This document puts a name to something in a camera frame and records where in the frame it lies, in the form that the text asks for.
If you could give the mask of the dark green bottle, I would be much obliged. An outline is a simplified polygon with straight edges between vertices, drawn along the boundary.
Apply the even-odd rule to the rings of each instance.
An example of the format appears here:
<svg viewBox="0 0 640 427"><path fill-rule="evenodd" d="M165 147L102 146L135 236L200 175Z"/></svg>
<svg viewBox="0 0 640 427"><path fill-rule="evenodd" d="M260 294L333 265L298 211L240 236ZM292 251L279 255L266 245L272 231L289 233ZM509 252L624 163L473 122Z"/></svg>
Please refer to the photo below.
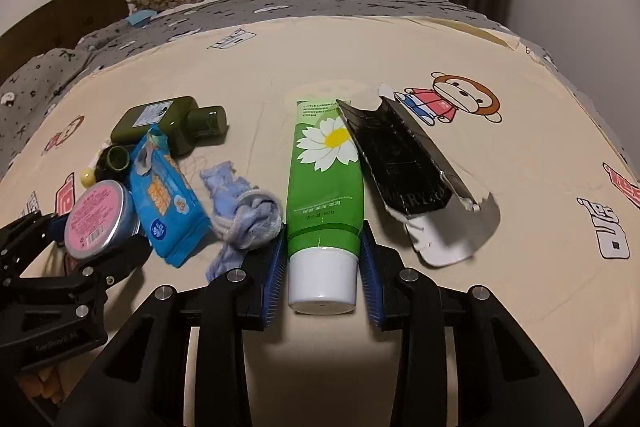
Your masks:
<svg viewBox="0 0 640 427"><path fill-rule="evenodd" d="M220 105L200 107L192 96L178 96L131 107L111 131L110 140L133 147L154 126L167 136L171 155L184 157L202 142L222 141L228 119Z"/></svg>

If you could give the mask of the green daisy cream tube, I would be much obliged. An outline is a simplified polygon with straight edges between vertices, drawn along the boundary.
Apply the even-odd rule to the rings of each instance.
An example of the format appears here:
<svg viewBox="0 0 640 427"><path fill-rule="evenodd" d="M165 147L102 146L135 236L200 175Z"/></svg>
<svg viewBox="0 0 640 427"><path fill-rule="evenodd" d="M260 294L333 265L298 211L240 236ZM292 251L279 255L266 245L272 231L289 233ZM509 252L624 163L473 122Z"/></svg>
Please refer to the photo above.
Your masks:
<svg viewBox="0 0 640 427"><path fill-rule="evenodd" d="M337 104L297 102L286 201L288 306L294 312L355 309L363 211L358 150Z"/></svg>

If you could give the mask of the pink lid round tin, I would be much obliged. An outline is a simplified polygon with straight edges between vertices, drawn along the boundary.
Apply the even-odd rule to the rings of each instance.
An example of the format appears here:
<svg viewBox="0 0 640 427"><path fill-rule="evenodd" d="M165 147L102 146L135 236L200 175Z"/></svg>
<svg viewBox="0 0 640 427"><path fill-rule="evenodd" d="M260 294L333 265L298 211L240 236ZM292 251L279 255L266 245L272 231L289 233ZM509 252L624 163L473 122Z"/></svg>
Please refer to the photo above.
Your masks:
<svg viewBox="0 0 640 427"><path fill-rule="evenodd" d="M121 183L104 180L88 188L68 215L64 245L78 261L89 260L114 247L140 229L129 191Z"/></svg>

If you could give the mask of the small cream tube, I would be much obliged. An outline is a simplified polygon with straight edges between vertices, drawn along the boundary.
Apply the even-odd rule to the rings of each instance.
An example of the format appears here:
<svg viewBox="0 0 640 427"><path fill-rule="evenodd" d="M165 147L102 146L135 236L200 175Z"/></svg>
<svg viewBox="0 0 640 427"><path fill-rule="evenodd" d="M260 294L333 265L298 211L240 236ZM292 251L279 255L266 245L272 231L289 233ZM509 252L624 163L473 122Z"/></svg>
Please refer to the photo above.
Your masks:
<svg viewBox="0 0 640 427"><path fill-rule="evenodd" d="M96 184L96 169L88 167L80 174L80 183L83 187L89 188Z"/></svg>

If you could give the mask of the small dark green cap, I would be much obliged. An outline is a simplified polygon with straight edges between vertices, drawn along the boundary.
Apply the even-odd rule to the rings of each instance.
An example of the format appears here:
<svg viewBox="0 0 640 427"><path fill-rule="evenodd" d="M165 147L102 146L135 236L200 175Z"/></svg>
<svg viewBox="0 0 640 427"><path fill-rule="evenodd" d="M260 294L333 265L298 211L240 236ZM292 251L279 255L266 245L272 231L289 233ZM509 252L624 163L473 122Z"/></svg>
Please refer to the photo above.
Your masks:
<svg viewBox="0 0 640 427"><path fill-rule="evenodd" d="M102 150L94 168L94 177L96 182L112 180L126 185L130 168L129 150L121 145L110 145Z"/></svg>

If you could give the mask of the grey patterned duvet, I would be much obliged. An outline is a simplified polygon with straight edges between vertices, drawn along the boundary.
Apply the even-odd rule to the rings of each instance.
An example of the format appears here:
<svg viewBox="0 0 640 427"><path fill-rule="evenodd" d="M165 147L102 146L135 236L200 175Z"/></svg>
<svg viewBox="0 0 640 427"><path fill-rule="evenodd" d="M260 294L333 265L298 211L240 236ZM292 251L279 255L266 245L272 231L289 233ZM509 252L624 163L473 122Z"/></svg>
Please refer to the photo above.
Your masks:
<svg viewBox="0 0 640 427"><path fill-rule="evenodd" d="M220 105L229 131L196 148L187 174L230 160L240 173L285 187L295 104L340 98L378 104L378 87L423 88L435 72L487 84L495 117L458 114L428 135L477 191L518 180L599 186L610 165L637 165L587 99L529 42L442 0L224 0L116 27L77 51L62 98L2 172L1 192L52 191L89 164L126 110L176 95Z"/></svg>

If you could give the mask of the blue wet wipes pack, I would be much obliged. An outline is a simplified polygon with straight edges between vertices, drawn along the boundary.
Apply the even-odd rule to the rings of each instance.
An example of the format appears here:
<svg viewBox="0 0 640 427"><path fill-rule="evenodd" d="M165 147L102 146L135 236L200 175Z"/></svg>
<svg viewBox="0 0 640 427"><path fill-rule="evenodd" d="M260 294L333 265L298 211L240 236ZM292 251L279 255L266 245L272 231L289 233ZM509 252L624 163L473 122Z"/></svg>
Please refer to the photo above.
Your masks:
<svg viewBox="0 0 640 427"><path fill-rule="evenodd" d="M210 220L171 157L156 124L131 153L128 183L141 228L168 265L181 267L210 230Z"/></svg>

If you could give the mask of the light blue crumpled sock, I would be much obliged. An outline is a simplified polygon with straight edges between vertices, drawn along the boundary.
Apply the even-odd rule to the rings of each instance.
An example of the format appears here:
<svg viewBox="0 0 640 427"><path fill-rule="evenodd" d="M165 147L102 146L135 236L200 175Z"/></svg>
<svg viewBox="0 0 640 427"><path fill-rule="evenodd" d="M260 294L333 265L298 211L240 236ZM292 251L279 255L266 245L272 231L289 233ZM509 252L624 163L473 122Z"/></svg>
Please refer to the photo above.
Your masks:
<svg viewBox="0 0 640 427"><path fill-rule="evenodd" d="M211 282L275 239L282 229L283 210L277 196L237 176L231 161L201 171L200 178L213 203L212 230L222 243L206 272Z"/></svg>

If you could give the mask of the cream cartoon monkey blanket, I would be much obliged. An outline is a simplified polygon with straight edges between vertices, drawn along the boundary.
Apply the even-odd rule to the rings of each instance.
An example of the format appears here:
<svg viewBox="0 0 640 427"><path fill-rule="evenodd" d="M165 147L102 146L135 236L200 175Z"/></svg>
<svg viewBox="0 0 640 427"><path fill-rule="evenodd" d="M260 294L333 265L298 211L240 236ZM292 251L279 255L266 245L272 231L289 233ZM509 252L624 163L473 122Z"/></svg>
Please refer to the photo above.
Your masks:
<svg viewBox="0 0 640 427"><path fill-rule="evenodd" d="M336 104L458 100L427 135L477 200L451 197L418 228L472 256L430 267L387 211ZM439 285L487 286L558 374L584 421L610 404L639 355L638 181L551 65L517 38L425 17L279 18L172 40L80 80L1 183L1 219L56 192L131 107L190 95L229 130L179 161L198 205L201 172L227 161L276 195L294 228L296 303L245 336L257 426L379 426L390 419L400 337L367 314L354 261L370 227Z"/></svg>

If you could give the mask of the brown wooden headboard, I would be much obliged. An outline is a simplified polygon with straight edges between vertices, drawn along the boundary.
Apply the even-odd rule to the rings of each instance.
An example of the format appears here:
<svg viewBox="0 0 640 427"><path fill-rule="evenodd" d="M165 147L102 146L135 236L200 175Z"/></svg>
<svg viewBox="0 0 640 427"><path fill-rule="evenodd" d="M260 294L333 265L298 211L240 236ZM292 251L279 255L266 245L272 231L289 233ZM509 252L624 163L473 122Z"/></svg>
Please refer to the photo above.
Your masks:
<svg viewBox="0 0 640 427"><path fill-rule="evenodd" d="M52 0L1 35L1 82L31 58L56 48L73 49L81 37L123 20L125 0Z"/></svg>

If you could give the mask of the small blue book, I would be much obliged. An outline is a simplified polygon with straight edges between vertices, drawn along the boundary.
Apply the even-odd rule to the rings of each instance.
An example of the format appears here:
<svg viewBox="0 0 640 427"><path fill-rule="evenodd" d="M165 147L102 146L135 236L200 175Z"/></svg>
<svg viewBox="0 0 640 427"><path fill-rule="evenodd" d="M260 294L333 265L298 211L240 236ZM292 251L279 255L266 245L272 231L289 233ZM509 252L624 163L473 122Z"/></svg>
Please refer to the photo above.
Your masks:
<svg viewBox="0 0 640 427"><path fill-rule="evenodd" d="M139 10L132 14L130 14L126 21L132 27L141 27L144 26L149 20L156 15L156 12L153 10Z"/></svg>

